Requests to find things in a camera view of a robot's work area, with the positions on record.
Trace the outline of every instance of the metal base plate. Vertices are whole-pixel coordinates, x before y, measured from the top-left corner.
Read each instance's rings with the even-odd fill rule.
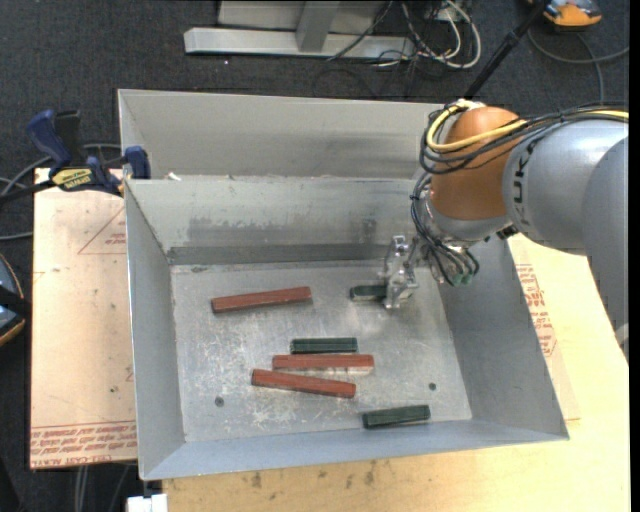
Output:
[[[429,404],[431,421],[471,418],[439,290],[422,286],[398,311],[356,303],[349,288],[380,270],[359,264],[176,266],[171,270],[178,374],[187,442],[360,429],[366,411]],[[214,315],[213,296],[310,286],[312,304]],[[373,354],[366,374],[309,372],[354,382],[354,399],[252,387],[251,370],[271,369],[297,337],[354,336]]]
[[[242,30],[230,28],[192,28],[185,32],[187,54],[254,54],[300,57],[331,57],[349,46],[357,36],[328,34],[320,51],[303,52],[295,32]],[[404,37],[366,36],[346,57],[394,60],[398,52],[411,53],[413,47]]]

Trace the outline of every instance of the gray metal tray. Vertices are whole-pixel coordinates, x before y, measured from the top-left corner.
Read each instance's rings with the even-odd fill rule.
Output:
[[[158,134],[162,125],[140,122],[150,100],[178,119],[162,130],[179,133],[200,122],[205,105],[243,105],[237,96],[174,94],[121,92],[123,126],[129,130],[123,137],[144,142],[156,175],[129,180],[125,193],[143,479],[566,439],[504,242],[477,247],[482,270],[470,286],[441,287],[420,270],[420,287],[406,307],[387,311],[376,303],[354,303],[350,287],[378,282],[391,236],[414,232],[408,209],[413,180],[406,172],[411,167],[398,163],[381,177],[378,171],[367,175],[375,167],[365,162],[346,175],[323,176],[289,172],[280,157],[282,175],[259,176],[256,153],[254,172],[246,154],[242,169],[227,175],[217,169],[210,175],[189,172],[199,168],[201,152],[185,152],[183,169],[164,166],[158,154],[166,148],[157,141],[168,134]],[[318,106],[317,100],[246,101],[258,117],[274,102],[298,102],[295,112]],[[366,103],[373,119],[368,127],[377,130],[388,105]],[[341,120],[362,105],[324,106],[330,112],[323,115],[333,116],[329,126],[337,131],[319,133],[319,140],[339,141]],[[403,126],[423,121],[425,106],[407,107],[399,109]],[[285,120],[274,124],[284,126]],[[212,123],[213,132],[219,129]],[[278,139],[278,130],[273,137]],[[373,147],[366,134],[359,137]],[[336,168],[338,156],[332,156]],[[321,158],[315,163],[323,165]],[[168,171],[182,181],[158,179]],[[293,286],[309,286],[312,303],[224,315],[211,310],[216,296]],[[271,356],[287,353],[292,338],[314,336],[355,336],[360,351],[374,355],[370,373],[331,373],[356,383],[354,399],[251,386],[253,368],[269,369]],[[431,408],[426,424],[362,427],[363,412],[418,403]]]

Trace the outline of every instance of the dark gray carpet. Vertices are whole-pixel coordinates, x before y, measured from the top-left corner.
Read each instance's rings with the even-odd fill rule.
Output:
[[[532,33],[564,59],[610,55],[629,45],[630,1],[601,0],[602,22],[584,32],[556,34],[546,23]],[[473,2],[483,58],[452,72],[423,64],[413,73],[374,69],[352,60],[253,56],[186,56],[183,33],[215,22],[215,3],[202,1],[0,0],[0,176],[12,177],[42,155],[25,127],[45,109],[79,109],[86,142],[118,142],[119,88],[234,92],[262,95],[446,102],[462,96],[504,40],[529,12],[524,0]],[[377,29],[406,33],[398,6]],[[629,56],[600,64],[560,62],[525,37],[484,84],[477,99],[524,115],[597,101],[629,98]],[[0,210],[0,236],[29,231],[31,199]],[[30,297],[30,238],[0,242]],[[28,510],[73,510],[74,472],[28,470],[29,329],[0,347],[0,458]],[[107,510],[122,466],[91,468],[86,510]],[[135,471],[121,495],[139,494]]]

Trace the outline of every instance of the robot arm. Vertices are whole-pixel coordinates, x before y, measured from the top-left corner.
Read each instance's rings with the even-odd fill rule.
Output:
[[[460,100],[434,114],[422,146],[414,244],[436,279],[469,282],[478,271],[473,245],[519,231],[587,256],[627,342],[628,112],[597,106],[525,119]],[[387,307],[398,304],[388,292]]]

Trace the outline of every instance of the blue clamp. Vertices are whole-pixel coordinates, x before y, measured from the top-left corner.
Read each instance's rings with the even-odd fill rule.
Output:
[[[55,120],[53,110],[44,110],[27,125],[27,135],[33,144],[54,162],[49,170],[49,181],[67,192],[97,190],[120,196],[122,180],[103,168],[97,157],[88,156],[84,162],[73,162],[78,148],[67,147],[56,130]],[[67,139],[75,140],[75,134],[73,137],[67,136]],[[127,148],[122,163],[128,163],[130,166],[130,176],[127,177],[151,177],[147,154],[140,146]]]

